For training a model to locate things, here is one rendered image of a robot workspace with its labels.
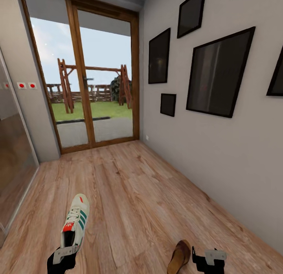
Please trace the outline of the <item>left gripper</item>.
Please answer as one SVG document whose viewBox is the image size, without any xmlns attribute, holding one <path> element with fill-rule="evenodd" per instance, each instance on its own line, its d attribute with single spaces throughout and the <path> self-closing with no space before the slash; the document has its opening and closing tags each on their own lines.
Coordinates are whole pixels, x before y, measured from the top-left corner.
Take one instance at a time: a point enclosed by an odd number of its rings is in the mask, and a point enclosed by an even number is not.
<svg viewBox="0 0 283 274">
<path fill-rule="evenodd" d="M 49 258 L 47 261 L 48 274 L 65 274 L 66 270 L 75 267 L 75 253 L 69 256 L 65 256 L 61 263 L 53 264 L 53 258 Z"/>
</svg>

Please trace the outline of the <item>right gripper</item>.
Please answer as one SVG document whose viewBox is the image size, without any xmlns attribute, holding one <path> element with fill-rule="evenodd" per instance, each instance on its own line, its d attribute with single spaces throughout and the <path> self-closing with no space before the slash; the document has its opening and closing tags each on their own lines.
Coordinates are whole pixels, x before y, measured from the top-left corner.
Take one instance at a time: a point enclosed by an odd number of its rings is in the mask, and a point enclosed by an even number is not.
<svg viewBox="0 0 283 274">
<path fill-rule="evenodd" d="M 205 257 L 196 256 L 195 251 L 192 253 L 193 263 L 196 263 L 197 270 L 205 274 L 224 274 L 224 262 L 219 259 L 214 260 L 214 266 L 208 265 Z"/>
</svg>

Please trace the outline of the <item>gym shoe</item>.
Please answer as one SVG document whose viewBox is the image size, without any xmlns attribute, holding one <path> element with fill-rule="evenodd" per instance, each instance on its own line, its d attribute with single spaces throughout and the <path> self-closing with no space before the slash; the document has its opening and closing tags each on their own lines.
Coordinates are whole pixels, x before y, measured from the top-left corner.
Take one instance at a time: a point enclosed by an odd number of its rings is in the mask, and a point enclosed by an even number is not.
<svg viewBox="0 0 283 274">
<path fill-rule="evenodd" d="M 83 193 L 77 194 L 70 207 L 61 231 L 61 248 L 78 245 L 78 254 L 83 246 L 89 214 L 89 201 Z"/>
</svg>

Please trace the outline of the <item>sandal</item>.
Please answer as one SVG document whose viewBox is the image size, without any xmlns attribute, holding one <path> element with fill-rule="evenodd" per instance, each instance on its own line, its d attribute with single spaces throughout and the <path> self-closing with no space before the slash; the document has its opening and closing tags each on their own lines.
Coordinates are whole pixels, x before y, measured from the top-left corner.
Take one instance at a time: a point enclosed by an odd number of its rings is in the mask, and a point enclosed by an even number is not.
<svg viewBox="0 0 283 274">
<path fill-rule="evenodd" d="M 173 251 L 172 259 L 167 266 L 167 274 L 178 274 L 180 268 L 188 263 L 191 247 L 187 240 L 180 240 Z"/>
</svg>

